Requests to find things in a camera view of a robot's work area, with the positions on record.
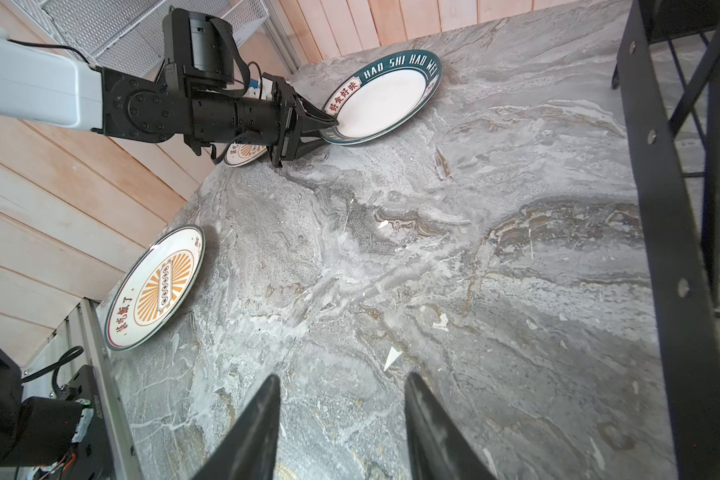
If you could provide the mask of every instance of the orange sunburst logo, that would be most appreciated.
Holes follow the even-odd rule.
[[[179,250],[160,263],[139,292],[134,315],[137,325],[151,325],[170,312],[189,283],[194,265],[195,257],[189,250]]]

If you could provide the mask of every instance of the wooden plank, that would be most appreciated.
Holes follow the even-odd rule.
[[[259,67],[261,67],[266,73],[275,74],[285,78],[288,78],[291,74],[264,27],[259,27],[246,41],[246,43],[240,45],[238,50],[240,51],[240,57],[242,57],[243,60],[246,62],[254,61],[258,63]],[[257,72],[256,68],[253,66],[251,66],[251,78],[259,80],[259,72]],[[186,146],[185,148],[188,149],[190,154],[194,155],[192,150],[189,150]],[[210,155],[203,155],[203,161],[207,161],[208,165],[213,167]]]
[[[298,4],[298,0],[279,0],[279,3],[291,23],[298,43],[304,49],[307,60],[310,63],[320,62],[322,55],[317,48],[315,38],[312,36],[312,31],[309,30],[309,24],[306,18],[304,18],[304,12],[302,12],[302,7]]]
[[[240,55],[242,56],[242,49],[252,40],[249,38],[248,41],[240,47]],[[162,151],[169,157],[173,158],[185,172],[187,172],[192,179],[201,184],[202,181],[210,175],[215,165],[211,161],[210,155],[202,152],[201,156],[195,155],[191,148],[184,143],[183,135],[173,135],[173,137],[156,144]]]
[[[0,313],[3,315],[56,328],[78,302],[78,296],[0,267]]]
[[[15,118],[0,116],[0,164],[142,246],[151,245],[165,226],[161,218]]]
[[[47,37],[40,37],[33,33],[22,21],[13,13],[0,4],[0,27],[5,28],[10,33],[13,40],[21,40],[22,42],[39,42],[46,43],[49,41]]]
[[[478,0],[440,0],[443,32],[478,23]]]
[[[571,3],[575,0],[536,0],[534,2],[534,10],[541,10],[542,8],[554,7],[557,5],[563,5],[565,3]]]
[[[331,25],[333,37],[342,55],[360,52],[362,45],[355,28],[355,21],[346,0],[322,0],[322,9]]]
[[[179,194],[110,138],[89,131],[25,123],[165,222],[184,205],[185,201]]]
[[[355,21],[355,28],[360,37],[363,50],[381,46],[376,33],[376,24],[373,22],[371,7],[368,6],[368,0],[347,0],[347,4],[349,4],[349,10],[352,12],[352,19]]]
[[[53,332],[54,329],[47,326],[0,314],[0,349],[19,366],[26,366]]]
[[[530,12],[533,3],[533,0],[478,0],[478,23]]]
[[[302,44],[298,40],[298,36],[296,36],[296,30],[293,29],[291,21],[288,20],[288,15],[286,14],[285,9],[283,9],[282,5],[280,5],[279,0],[270,0],[269,5],[272,6],[272,13],[275,14],[276,20],[282,26],[282,30],[288,37],[288,41],[291,43],[298,60],[302,63],[302,65],[306,65],[309,63],[309,59],[304,52],[304,48],[302,48]]]
[[[199,184],[157,145],[124,138],[113,140],[185,200],[195,193]]]
[[[0,214],[0,266],[73,296],[94,300],[124,272]]]
[[[408,39],[398,0],[368,0],[368,4],[376,24],[378,41],[382,45],[405,42]]]
[[[409,40],[440,33],[438,0],[400,0],[400,9]]]
[[[328,23],[326,12],[323,10],[320,0],[298,0],[298,4],[302,8],[309,30],[315,38],[320,55],[325,59],[342,54],[338,50],[331,25]]]
[[[0,165],[0,212],[127,272],[144,247]]]

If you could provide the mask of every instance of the white plate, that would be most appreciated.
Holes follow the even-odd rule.
[[[158,331],[179,308],[197,277],[206,242],[197,225],[163,235],[128,273],[112,299],[106,345],[128,350]]]
[[[230,167],[241,167],[261,157],[266,152],[264,145],[238,145],[232,144],[226,151],[224,163]]]
[[[352,145],[402,125],[440,84],[440,59],[426,50],[406,50],[365,65],[323,105],[338,125],[321,130],[332,144]]]

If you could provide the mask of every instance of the red chinese characters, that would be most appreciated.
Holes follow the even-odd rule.
[[[342,104],[360,88],[360,78],[352,77],[347,80],[337,91],[336,96],[326,105],[326,113],[336,115],[341,110]]]

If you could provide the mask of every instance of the plate with green rim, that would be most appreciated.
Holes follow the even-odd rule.
[[[427,50],[405,50],[365,65],[323,105],[338,125],[320,135],[332,144],[354,145],[396,129],[432,98],[441,70],[440,58]]]

